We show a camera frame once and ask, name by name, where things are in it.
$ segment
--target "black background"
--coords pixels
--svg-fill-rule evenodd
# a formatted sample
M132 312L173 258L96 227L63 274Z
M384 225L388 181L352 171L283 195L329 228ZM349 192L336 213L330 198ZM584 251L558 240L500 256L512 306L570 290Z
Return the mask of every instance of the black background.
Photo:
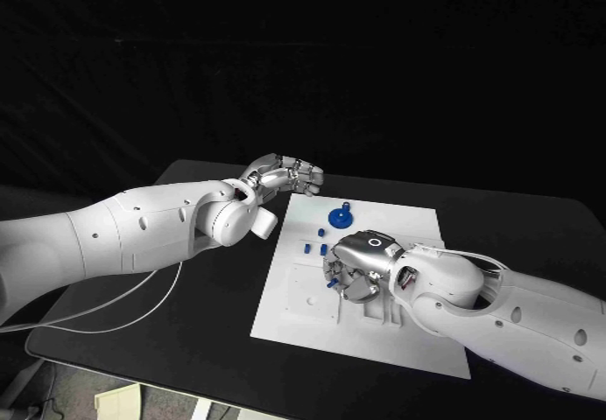
M0 3L0 182L101 200L180 159L570 197L601 224L603 3Z

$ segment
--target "robotic hand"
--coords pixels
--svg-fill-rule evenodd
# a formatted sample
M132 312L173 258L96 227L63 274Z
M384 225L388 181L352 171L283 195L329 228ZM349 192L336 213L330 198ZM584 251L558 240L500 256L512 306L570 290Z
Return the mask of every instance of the robotic hand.
M267 239L278 220L259 205L278 191L311 196L322 182L313 164L271 154L238 179L135 188L73 212L1 221L0 325L57 287L158 270L248 231Z
M464 256L496 269L482 270ZM421 244L404 249L369 230L329 250L324 277L349 302L384 290L428 334L545 387L606 401L606 303L596 297L485 255Z

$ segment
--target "blue piece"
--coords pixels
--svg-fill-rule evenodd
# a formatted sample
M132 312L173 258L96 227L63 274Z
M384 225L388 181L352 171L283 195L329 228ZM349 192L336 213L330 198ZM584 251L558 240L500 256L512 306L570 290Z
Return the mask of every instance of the blue piece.
M353 223L353 216L349 212L349 203L343 203L342 208L336 208L327 215L327 222L336 229L345 229Z

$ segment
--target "white cable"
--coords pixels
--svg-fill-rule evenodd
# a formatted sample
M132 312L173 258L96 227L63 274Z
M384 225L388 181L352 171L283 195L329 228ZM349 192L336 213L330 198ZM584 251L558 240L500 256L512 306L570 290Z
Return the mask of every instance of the white cable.
M177 272L176 272L174 282L177 281L177 278L179 278L182 264L183 263L180 262L179 263L179 269L177 269ZM0 333L11 333L14 331L29 330L31 328L37 328L37 327L42 327L42 326L50 326L52 324L57 324L59 322L68 321L69 319L82 317L82 316L88 315L89 313L98 311L99 309L104 309L111 304L114 304L120 299L125 298L147 283L147 281L151 279L151 277L154 276L156 273L157 273L157 270L150 273L150 275L145 277L145 279L141 281L141 283L138 283L138 285L132 289L130 289L125 293L122 293L118 297L111 299L108 302L105 302L99 306L96 306L96 307L94 307L94 308L91 308L91 309L88 309L88 310L85 310L85 311L82 311L82 312L79 312L73 315L69 315L69 316L62 317L59 319L53 319L52 321L40 322L37 324L17 324L17 325L6 326L4 328L0 328Z
M456 254L459 256L470 256L472 258L477 258L483 261L487 261L489 263L495 264L502 270L508 270L508 266L496 261L493 258L490 258L489 256L485 256L482 254L473 254L472 252L464 252L464 251L454 251L451 249L441 249L441 248L434 248L434 247L428 247L427 245L423 245L421 243L415 243L414 244L417 247L424 248L424 249L430 249L431 251L435 252L446 252L448 254Z
M101 330L101 331L83 331L83 330L72 330L70 328L63 328L62 326L56 326L56 325L40 325L44 326L46 328L55 328L56 330L63 330L63 331L69 331L70 333L81 333L81 334L101 334L101 333L111 333L112 331L121 330L122 328L127 328L128 326L131 326L134 323L137 323L156 309L157 307L164 303L164 301L167 300L167 295L170 295L170 292L173 291L174 285L177 284L177 279L179 279L179 273L180 273L180 267L183 266L183 263L179 263L179 270L176 271L176 275L174 275L174 281L173 284L170 285L170 289L166 292L164 297L161 298L161 300L157 302L157 305L150 309L150 311L145 313L145 315L143 315L141 317L138 317L134 321L130 321L127 324L117 326L115 328L109 328L108 330Z

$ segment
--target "floor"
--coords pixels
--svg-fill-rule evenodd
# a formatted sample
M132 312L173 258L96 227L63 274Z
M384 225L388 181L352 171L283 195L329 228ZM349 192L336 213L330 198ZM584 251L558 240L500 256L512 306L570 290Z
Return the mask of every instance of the floor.
M65 413L65 420L96 420L95 394L132 383L75 367L44 362L17 397L16 407L26 408L31 403L46 399L55 375L50 396L56 399L57 409ZM141 420L189 420L196 403L197 399L192 396L141 385ZM228 410L226 405L213 403L206 420L236 420L238 412L238 409ZM47 405L44 420L59 419L60 416Z

